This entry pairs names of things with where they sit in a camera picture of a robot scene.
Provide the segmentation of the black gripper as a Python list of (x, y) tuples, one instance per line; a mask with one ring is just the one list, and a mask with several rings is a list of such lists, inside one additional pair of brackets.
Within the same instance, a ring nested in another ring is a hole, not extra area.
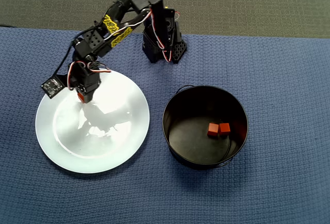
[(68, 65), (67, 83), (69, 90), (76, 90), (78, 98), (84, 98), (84, 103), (89, 103), (94, 92), (101, 84), (98, 61), (88, 63), (74, 61)]

